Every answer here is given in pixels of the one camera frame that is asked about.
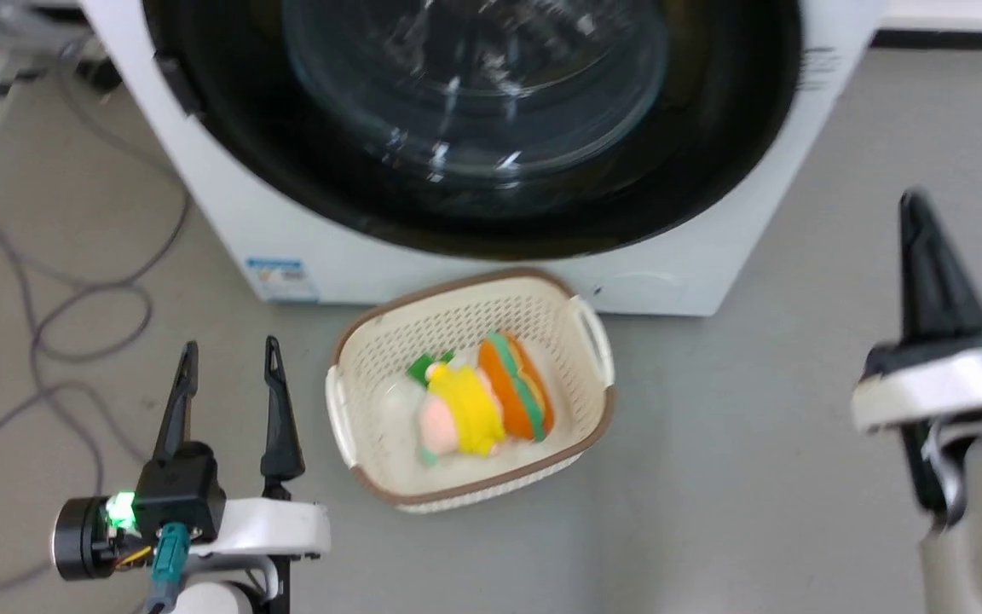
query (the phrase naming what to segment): washing machine door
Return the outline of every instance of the washing machine door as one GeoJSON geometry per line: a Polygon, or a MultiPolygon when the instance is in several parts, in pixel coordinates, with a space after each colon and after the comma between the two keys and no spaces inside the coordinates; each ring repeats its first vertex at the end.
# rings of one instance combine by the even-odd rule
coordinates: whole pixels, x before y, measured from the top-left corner
{"type": "Polygon", "coordinates": [[[796,0],[145,0],[186,113],[323,217],[518,260],[682,224],[786,119],[796,0]]]}

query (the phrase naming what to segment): green led light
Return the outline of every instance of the green led light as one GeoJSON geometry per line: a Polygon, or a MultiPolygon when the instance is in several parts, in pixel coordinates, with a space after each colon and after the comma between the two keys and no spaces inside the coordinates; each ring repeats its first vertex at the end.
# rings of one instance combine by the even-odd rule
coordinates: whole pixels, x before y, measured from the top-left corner
{"type": "Polygon", "coordinates": [[[108,523],[117,529],[136,531],[136,512],[131,509],[131,504],[135,500],[136,494],[129,490],[108,497],[108,501],[105,502],[105,517],[108,518],[108,523]]]}

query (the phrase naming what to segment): basket handle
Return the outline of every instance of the basket handle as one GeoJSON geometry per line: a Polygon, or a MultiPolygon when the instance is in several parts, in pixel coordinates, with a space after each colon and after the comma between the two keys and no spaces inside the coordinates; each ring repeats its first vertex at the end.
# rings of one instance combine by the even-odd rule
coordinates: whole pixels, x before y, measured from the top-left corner
{"type": "Polygon", "coordinates": [[[609,345],[609,335],[604,331],[604,325],[597,311],[581,296],[574,296],[570,299],[570,307],[586,331],[586,339],[589,343],[589,352],[592,354],[593,361],[601,369],[601,377],[604,378],[605,387],[613,385],[616,381],[616,368],[612,364],[612,345],[609,345]]]}
{"type": "Polygon", "coordinates": [[[324,378],[324,399],[328,405],[328,422],[332,423],[339,455],[350,469],[358,464],[355,462],[355,439],[351,436],[351,423],[347,415],[347,393],[344,392],[344,382],[339,379],[336,365],[328,369],[328,375],[324,378]]]}

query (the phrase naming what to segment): white washing machine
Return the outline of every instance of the white washing machine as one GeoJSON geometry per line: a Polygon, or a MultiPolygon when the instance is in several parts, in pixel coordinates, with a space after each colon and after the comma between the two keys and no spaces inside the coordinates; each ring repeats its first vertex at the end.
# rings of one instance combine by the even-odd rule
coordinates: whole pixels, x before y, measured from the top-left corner
{"type": "Polygon", "coordinates": [[[264,300],[713,314],[885,0],[83,0],[264,300]]]}

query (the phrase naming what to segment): white plastic basket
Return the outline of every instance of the white plastic basket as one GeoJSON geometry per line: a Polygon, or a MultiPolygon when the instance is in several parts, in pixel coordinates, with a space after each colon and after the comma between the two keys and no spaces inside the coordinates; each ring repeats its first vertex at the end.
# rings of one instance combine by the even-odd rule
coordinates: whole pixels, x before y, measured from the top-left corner
{"type": "Polygon", "coordinates": [[[352,325],[332,355],[325,390],[339,453],[370,492],[409,513],[441,512],[529,486],[569,466],[612,417],[615,367],[604,326],[585,300],[538,269],[433,287],[352,325]],[[475,361],[490,331],[516,335],[548,387],[556,427],[541,443],[510,442],[491,458],[449,455],[425,466],[416,414],[425,390],[407,374],[420,355],[475,361]]]}

